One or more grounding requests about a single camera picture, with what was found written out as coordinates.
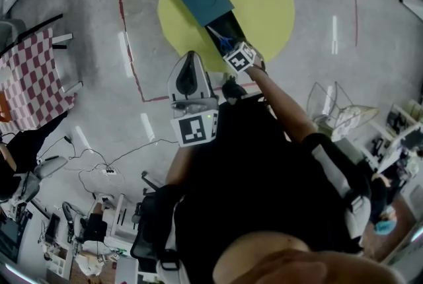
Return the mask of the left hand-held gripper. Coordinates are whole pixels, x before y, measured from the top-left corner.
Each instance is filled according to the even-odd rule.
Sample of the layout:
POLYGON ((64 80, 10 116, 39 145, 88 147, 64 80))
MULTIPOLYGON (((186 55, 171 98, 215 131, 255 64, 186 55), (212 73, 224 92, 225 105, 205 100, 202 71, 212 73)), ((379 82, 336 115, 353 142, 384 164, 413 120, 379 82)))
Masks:
POLYGON ((218 100, 201 57, 188 51, 173 67, 167 81, 174 118, 171 125, 181 147, 201 145, 217 136, 218 100))

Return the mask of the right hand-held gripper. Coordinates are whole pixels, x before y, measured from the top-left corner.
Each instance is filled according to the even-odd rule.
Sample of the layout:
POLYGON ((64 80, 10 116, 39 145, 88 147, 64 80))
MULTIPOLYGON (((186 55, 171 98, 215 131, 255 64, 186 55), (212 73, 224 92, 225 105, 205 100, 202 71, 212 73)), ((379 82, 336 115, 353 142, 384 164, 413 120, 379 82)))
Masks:
POLYGON ((249 42, 242 41, 234 46, 223 45, 223 60, 236 73, 241 73, 250 67, 264 70, 264 60, 249 42))

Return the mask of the blue-handled scissors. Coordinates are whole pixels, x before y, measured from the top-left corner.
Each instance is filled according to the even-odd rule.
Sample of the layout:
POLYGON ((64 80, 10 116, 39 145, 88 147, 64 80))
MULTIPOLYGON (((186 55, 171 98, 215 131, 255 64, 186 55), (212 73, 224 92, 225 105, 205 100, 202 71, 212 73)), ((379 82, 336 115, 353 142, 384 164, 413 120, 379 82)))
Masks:
POLYGON ((207 28, 219 40, 220 52, 223 55, 226 55, 233 50, 233 45, 230 43, 232 38, 222 36, 210 26, 207 26, 207 28))

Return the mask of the person's left forearm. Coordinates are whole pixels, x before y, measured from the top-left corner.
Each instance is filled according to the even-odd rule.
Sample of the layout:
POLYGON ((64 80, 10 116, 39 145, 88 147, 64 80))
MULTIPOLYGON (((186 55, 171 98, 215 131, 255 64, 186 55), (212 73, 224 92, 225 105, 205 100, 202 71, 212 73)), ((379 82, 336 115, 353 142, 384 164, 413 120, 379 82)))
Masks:
POLYGON ((186 180, 195 153, 195 147, 180 147, 165 178, 166 185, 180 185, 186 180))

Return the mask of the person's right forearm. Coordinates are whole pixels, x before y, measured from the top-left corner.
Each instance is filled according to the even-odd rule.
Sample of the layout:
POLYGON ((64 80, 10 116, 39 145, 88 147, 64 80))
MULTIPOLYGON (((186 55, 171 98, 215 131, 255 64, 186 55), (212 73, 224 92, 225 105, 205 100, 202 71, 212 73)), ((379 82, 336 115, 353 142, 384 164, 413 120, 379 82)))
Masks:
POLYGON ((317 132, 303 108, 263 70, 253 65, 246 72, 261 90, 291 141, 301 143, 307 136, 317 132))

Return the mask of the person's black shoe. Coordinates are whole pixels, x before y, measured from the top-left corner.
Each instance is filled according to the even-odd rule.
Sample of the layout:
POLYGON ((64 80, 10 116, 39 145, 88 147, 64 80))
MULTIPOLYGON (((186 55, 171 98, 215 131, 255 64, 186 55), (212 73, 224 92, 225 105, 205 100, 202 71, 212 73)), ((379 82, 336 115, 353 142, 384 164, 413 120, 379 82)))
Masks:
POLYGON ((228 75, 223 83, 222 93, 230 105, 236 104, 237 101, 242 100, 247 95, 247 91, 237 84, 235 76, 232 75, 228 75))

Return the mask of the person's black shirt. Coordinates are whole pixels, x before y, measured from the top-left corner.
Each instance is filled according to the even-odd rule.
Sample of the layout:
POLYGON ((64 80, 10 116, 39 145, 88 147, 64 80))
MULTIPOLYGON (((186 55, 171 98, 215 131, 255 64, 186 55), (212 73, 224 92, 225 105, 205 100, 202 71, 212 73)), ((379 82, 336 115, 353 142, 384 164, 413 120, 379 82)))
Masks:
POLYGON ((326 135, 301 143, 261 102, 222 104, 216 138, 195 148, 174 210, 182 268, 157 270, 165 284, 212 284, 236 239, 281 232, 313 251, 355 254, 369 219, 364 173, 326 135))

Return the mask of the black mesh office chair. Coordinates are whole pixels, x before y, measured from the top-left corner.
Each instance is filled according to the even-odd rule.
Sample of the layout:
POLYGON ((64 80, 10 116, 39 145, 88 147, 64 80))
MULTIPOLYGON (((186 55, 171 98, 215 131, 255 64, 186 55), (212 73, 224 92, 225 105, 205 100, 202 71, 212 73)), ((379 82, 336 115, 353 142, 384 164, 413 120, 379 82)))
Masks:
POLYGON ((138 224, 138 228, 130 254, 138 260, 143 272, 177 272, 182 268, 182 262, 177 252, 174 210, 182 199, 180 186, 158 187, 146 176, 144 170, 141 178, 153 190, 144 189, 143 201, 136 205, 132 221, 138 224))

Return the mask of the red checkered tablecloth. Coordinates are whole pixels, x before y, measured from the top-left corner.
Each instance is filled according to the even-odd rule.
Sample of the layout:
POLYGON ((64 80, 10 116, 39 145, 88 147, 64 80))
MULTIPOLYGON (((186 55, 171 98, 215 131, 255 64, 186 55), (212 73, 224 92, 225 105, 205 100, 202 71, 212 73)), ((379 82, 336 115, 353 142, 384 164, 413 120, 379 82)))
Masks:
POLYGON ((9 122, 0 122, 2 133, 39 129, 74 107, 76 95, 62 89, 52 45, 53 30, 47 28, 0 57, 0 69, 11 70, 0 83, 11 115, 9 122))

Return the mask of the grey office chair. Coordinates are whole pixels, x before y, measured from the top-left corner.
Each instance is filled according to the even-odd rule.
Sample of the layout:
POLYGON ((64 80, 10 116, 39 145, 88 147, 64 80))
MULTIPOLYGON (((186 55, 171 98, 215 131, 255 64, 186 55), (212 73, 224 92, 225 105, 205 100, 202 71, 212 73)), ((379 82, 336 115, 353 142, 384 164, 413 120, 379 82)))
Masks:
POLYGON ((32 172, 21 176, 19 186, 10 199, 12 205, 31 201, 40 191, 43 179, 51 176, 66 164, 65 157, 53 156, 41 162, 32 172))

